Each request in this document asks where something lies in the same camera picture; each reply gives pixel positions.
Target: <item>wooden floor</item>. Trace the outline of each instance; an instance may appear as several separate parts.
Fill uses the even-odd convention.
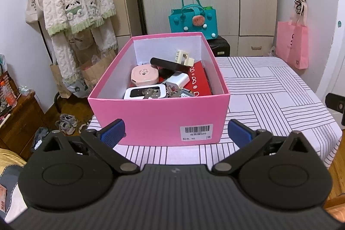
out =
[[[329,172],[333,179],[333,188],[328,199],[333,199],[345,194],[345,130],[343,131],[343,138],[339,150],[329,168]]]
[[[80,125],[88,122],[88,120],[93,115],[87,98],[79,99],[76,96],[72,95],[69,99],[58,99],[58,105],[60,106],[62,113],[74,115],[79,120],[76,131],[73,134],[79,135],[78,129]],[[54,105],[45,114],[45,119],[49,129],[57,129],[55,127],[55,122],[60,119],[60,114],[58,113]]]

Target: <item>pink bag handle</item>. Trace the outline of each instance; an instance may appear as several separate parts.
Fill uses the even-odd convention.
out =
[[[296,13],[296,7],[297,4],[294,5],[294,10],[292,11],[292,14],[290,16],[290,20],[289,20],[289,25],[296,25],[299,26],[300,24],[300,20],[301,20],[301,16],[303,15],[303,26],[307,25],[307,18],[308,18],[308,6],[307,3],[305,2],[305,0],[300,0],[301,1],[301,11],[303,11],[303,13],[301,12],[301,14],[297,14]]]

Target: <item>teal handbag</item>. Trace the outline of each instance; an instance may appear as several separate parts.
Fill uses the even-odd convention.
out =
[[[182,0],[181,9],[171,10],[169,16],[172,33],[202,32],[206,39],[218,37],[217,14],[211,6],[202,7],[198,4],[185,5]]]

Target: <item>wooden nightstand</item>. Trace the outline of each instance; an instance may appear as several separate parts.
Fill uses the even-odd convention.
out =
[[[35,93],[20,96],[11,116],[0,128],[0,148],[11,150],[27,161],[32,154],[33,138],[40,127],[46,127],[46,122]]]

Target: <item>black suitcase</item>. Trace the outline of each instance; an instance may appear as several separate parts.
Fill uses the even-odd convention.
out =
[[[230,45],[221,36],[216,39],[209,39],[207,42],[215,57],[230,57]]]

